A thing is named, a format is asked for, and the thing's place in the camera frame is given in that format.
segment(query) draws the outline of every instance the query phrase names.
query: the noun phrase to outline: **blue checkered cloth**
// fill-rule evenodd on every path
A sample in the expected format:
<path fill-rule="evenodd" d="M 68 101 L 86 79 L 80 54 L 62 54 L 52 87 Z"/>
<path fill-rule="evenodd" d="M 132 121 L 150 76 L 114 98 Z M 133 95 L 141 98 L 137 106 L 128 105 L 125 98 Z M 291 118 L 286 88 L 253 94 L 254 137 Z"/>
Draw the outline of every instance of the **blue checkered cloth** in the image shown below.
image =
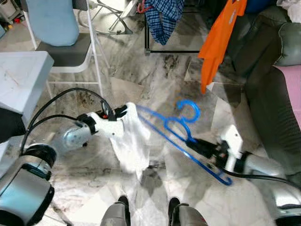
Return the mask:
<path fill-rule="evenodd" d="M 175 29 L 176 23 L 181 19 L 184 0 L 146 0 L 145 8 L 153 6 L 146 11 L 146 20 L 154 40 L 166 45 Z"/>

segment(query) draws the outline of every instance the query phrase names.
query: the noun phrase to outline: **white chair frame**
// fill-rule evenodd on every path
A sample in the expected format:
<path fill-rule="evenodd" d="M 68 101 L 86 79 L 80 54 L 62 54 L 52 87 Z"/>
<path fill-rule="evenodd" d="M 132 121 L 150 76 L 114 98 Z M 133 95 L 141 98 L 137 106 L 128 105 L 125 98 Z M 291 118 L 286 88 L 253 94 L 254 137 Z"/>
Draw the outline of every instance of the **white chair frame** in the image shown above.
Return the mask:
<path fill-rule="evenodd" d="M 52 67 L 51 72 L 52 73 L 79 73 L 82 72 L 84 70 L 86 70 L 89 67 L 89 63 L 91 61 L 91 57 L 92 55 L 94 56 L 94 61 L 95 61 L 95 67 L 96 67 L 96 75 L 97 75 L 97 82 L 76 82 L 76 81 L 47 81 L 46 82 L 46 87 L 48 90 L 48 93 L 50 95 L 50 98 L 53 98 L 53 94 L 50 88 L 50 84 L 97 84 L 99 86 L 99 90 L 100 90 L 100 95 L 103 96 L 103 88 L 102 88 L 102 82 L 101 82 L 101 76 L 103 76 L 103 74 L 100 72 L 99 70 L 99 66 L 98 66 L 98 59 L 97 59 L 97 52 L 96 52 L 96 45 L 99 47 L 101 55 L 104 59 L 104 62 L 106 64 L 106 66 L 108 68 L 110 68 L 108 59 L 106 58 L 105 54 L 104 54 L 104 50 L 103 47 L 96 35 L 95 29 L 93 28 L 92 25 L 92 20 L 91 20 L 91 14 L 90 14 L 90 7 L 89 7 L 89 0 L 86 0 L 87 2 L 87 17 L 88 17 L 88 25 L 89 25 L 89 32 L 90 32 L 90 37 L 91 37 L 91 44 L 89 47 L 89 50 L 87 52 L 86 58 L 84 60 L 84 62 L 79 65 L 79 66 L 75 66 L 75 67 Z M 27 23 L 27 27 L 31 36 L 31 40 L 34 46 L 34 49 L 36 50 L 38 45 L 37 42 L 35 40 L 33 31 L 32 31 L 32 27 L 30 25 L 29 22 L 29 16 L 28 13 L 24 11 L 24 16 L 26 19 L 26 23 Z"/>

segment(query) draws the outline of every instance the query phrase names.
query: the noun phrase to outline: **light blue cushion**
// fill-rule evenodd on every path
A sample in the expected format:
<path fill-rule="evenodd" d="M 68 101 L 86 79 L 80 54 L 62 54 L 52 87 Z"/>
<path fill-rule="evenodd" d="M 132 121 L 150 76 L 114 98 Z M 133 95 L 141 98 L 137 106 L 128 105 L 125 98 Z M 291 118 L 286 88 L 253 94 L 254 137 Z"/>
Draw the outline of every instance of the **light blue cushion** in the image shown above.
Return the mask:
<path fill-rule="evenodd" d="M 0 25 L 0 38 L 5 34 L 5 30 L 3 27 Z"/>
<path fill-rule="evenodd" d="M 79 36 L 72 0 L 26 0 L 34 35 L 52 46 L 71 46 Z"/>

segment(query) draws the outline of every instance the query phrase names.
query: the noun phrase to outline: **gray chair seat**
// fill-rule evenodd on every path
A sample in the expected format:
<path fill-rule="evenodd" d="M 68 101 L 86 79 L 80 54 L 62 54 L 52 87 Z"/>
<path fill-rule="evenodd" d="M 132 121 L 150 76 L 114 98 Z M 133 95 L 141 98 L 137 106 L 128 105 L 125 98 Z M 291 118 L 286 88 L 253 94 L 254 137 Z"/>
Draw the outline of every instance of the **gray chair seat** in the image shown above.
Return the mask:
<path fill-rule="evenodd" d="M 41 41 L 36 51 L 46 51 L 54 59 L 53 67 L 76 67 L 86 59 L 91 44 L 89 33 L 80 33 L 72 46 L 56 47 Z"/>

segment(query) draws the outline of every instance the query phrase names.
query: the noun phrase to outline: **white table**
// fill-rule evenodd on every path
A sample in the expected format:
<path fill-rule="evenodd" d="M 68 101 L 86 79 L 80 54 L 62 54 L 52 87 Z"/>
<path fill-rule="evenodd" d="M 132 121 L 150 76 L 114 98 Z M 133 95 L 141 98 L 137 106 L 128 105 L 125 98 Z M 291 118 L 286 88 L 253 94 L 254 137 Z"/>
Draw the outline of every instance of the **white table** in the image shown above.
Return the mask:
<path fill-rule="evenodd" d="M 45 51 L 0 53 L 0 108 L 22 114 L 28 125 L 54 61 Z M 0 160 L 17 137 L 0 144 Z"/>

